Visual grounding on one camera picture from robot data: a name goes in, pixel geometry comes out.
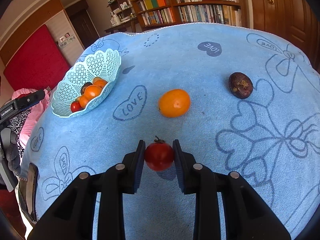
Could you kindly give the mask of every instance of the tomato stem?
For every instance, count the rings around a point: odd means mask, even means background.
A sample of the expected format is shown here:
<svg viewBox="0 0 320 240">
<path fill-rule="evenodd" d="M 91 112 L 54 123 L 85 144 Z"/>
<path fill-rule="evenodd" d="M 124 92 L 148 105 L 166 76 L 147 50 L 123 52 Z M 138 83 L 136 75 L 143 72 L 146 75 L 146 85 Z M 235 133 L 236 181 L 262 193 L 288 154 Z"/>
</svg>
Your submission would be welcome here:
<svg viewBox="0 0 320 240">
<path fill-rule="evenodd" d="M 156 136 L 155 142 L 156 142 L 156 143 L 165 143 L 165 141 L 164 141 L 164 140 L 159 139 L 159 137 L 158 137 L 158 136 Z"/>
</svg>

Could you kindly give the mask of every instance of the desk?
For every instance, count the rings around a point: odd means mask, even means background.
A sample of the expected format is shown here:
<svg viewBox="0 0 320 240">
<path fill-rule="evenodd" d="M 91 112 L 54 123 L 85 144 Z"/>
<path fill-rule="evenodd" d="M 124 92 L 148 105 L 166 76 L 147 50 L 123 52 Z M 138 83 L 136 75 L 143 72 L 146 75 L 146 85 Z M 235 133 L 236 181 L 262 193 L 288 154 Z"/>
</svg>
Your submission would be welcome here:
<svg viewBox="0 0 320 240">
<path fill-rule="evenodd" d="M 109 29 L 104 30 L 106 33 L 111 33 L 113 34 L 115 30 L 118 30 L 120 32 L 125 32 L 127 30 L 128 27 L 131 27 L 131 30 L 133 33 L 136 32 L 136 24 L 139 23 L 138 20 L 135 19 L 131 19 L 130 21 L 127 21 L 125 23 L 113 26 Z"/>
</svg>

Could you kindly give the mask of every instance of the dark purple fruit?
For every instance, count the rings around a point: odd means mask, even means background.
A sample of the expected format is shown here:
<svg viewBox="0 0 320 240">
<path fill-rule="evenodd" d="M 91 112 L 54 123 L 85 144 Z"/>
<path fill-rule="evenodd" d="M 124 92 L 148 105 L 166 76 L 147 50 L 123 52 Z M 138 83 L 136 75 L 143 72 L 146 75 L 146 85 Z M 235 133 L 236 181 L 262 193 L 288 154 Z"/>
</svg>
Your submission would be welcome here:
<svg viewBox="0 0 320 240">
<path fill-rule="evenodd" d="M 92 83 L 91 83 L 91 82 L 87 82 L 87 83 L 85 83 L 85 84 L 82 86 L 82 88 L 81 88 L 81 95 L 83 95 L 83 94 L 84 94 L 85 89 L 86 89 L 88 86 L 91 86 L 91 85 L 92 85 Z"/>
<path fill-rule="evenodd" d="M 237 98 L 241 99 L 248 98 L 253 91 L 250 78 L 241 72 L 234 72 L 230 75 L 229 88 Z"/>
</svg>

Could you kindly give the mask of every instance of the leopard print fabric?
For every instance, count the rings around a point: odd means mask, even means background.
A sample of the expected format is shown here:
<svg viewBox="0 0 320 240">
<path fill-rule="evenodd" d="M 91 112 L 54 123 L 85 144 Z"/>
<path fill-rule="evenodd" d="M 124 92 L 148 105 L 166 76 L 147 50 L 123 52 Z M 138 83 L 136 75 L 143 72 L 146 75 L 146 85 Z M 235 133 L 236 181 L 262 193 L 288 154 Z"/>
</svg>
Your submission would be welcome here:
<svg viewBox="0 0 320 240">
<path fill-rule="evenodd" d="M 17 142 L 17 147 L 18 147 L 18 151 L 19 151 L 19 155 L 20 158 L 22 158 L 23 156 L 23 152 L 24 152 L 24 148 L 21 146 L 20 142 L 19 142 L 19 136 L 20 136 L 20 132 L 22 130 L 22 127 L 28 117 L 28 114 L 31 112 L 30 109 L 27 109 L 26 111 L 23 111 L 21 114 L 17 115 L 16 117 L 11 119 L 11 124 L 9 125 L 9 128 L 11 128 L 11 130 L 13 132 L 15 132 L 15 134 L 18 136 L 18 142 Z"/>
</svg>

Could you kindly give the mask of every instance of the light blue fruit basket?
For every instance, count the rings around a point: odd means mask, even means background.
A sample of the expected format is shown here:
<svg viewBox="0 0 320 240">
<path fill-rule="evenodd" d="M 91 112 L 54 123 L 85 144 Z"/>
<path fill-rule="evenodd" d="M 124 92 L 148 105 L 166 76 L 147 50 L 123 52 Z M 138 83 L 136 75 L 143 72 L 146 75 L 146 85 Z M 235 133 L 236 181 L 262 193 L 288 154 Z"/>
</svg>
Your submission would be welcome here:
<svg viewBox="0 0 320 240">
<path fill-rule="evenodd" d="M 117 50 L 107 49 L 106 52 L 98 50 L 93 55 L 85 57 L 84 62 L 77 62 L 70 68 L 63 80 L 58 83 L 53 93 L 51 108 L 58 117 L 68 118 L 85 114 L 98 106 L 111 92 L 115 85 L 121 65 L 121 57 Z M 101 94 L 92 99 L 85 109 L 72 113 L 70 105 L 81 95 L 80 91 L 86 82 L 100 77 L 108 81 Z"/>
</svg>

